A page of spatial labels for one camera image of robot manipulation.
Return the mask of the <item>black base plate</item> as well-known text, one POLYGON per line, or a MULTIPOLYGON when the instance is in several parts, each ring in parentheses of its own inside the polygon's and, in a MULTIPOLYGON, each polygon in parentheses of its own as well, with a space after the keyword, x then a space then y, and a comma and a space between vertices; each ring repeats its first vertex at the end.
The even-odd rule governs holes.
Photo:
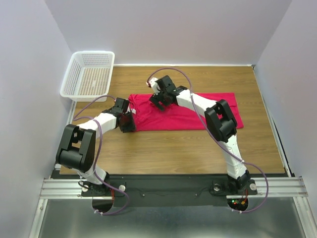
POLYGON ((227 206, 228 196, 256 195, 253 179, 237 188, 225 174, 111 175, 107 182, 128 194, 129 207, 227 206))

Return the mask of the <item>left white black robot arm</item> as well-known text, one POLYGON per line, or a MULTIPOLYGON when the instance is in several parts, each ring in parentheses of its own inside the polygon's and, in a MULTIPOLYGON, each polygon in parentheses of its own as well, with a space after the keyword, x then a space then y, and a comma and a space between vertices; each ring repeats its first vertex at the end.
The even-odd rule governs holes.
POLYGON ((74 170, 86 179, 80 181, 83 192, 93 189, 98 195, 120 192, 125 195, 125 187, 110 185, 108 172, 97 166, 101 152, 103 134, 116 128, 123 133, 134 132, 136 126, 127 99, 116 98, 114 106, 102 111, 97 117, 79 125, 68 124, 62 134, 56 153, 56 163, 74 170))

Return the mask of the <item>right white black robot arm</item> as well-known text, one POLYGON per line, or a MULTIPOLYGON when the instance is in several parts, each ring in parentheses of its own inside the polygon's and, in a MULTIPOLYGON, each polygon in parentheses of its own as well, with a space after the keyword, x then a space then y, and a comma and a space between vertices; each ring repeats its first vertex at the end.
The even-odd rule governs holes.
POLYGON ((237 143, 237 121, 226 100, 210 100, 192 92, 191 88, 175 86, 169 76, 147 81, 153 90, 150 101, 160 110, 175 104, 190 109, 198 115, 212 139, 223 150, 228 175, 228 190, 240 193, 250 181, 237 143))

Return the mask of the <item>white plastic basket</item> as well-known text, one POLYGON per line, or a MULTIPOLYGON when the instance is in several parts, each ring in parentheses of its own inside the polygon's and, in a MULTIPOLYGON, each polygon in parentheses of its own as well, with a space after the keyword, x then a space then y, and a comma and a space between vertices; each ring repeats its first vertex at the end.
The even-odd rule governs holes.
POLYGON ((67 66, 60 96, 74 102, 91 102, 109 92, 115 54, 111 51, 78 51, 67 66))

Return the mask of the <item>aluminium frame rail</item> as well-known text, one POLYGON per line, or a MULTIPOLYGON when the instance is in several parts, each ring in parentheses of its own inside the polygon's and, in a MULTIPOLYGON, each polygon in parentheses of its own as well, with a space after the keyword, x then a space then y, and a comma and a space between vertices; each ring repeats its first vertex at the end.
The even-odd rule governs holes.
MULTIPOLYGON (((104 136, 100 164, 114 175, 206 175, 223 172, 220 152, 201 130, 149 131, 104 136)), ((114 216, 93 213, 79 178, 43 182, 33 238, 307 238, 306 189, 295 177, 256 175, 254 209, 229 206, 127 207, 114 216)))

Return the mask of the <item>pink t shirt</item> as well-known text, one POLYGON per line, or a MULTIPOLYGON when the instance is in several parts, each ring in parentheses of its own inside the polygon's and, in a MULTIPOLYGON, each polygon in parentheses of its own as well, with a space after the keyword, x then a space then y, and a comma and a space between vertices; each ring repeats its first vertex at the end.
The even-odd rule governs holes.
POLYGON ((128 97, 137 131, 204 130, 196 113, 172 104, 161 111, 149 98, 151 94, 131 94, 128 97))

